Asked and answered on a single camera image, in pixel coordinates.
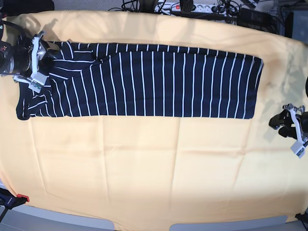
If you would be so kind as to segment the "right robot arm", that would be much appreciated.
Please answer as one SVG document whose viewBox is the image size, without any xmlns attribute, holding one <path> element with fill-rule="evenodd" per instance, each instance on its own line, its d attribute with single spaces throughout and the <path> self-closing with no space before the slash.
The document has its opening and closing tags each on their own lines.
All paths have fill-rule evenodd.
<svg viewBox="0 0 308 231">
<path fill-rule="evenodd" d="M 14 74 L 23 79 L 28 79 L 31 74 L 38 72 L 45 74 L 42 63 L 46 59 L 56 58 L 60 51 L 59 46 L 45 41 L 44 31 L 30 37 L 20 26 L 3 19 L 0 20 L 1 37 L 6 26 L 19 32 L 19 36 L 14 45 L 0 41 L 0 74 Z"/>
</svg>

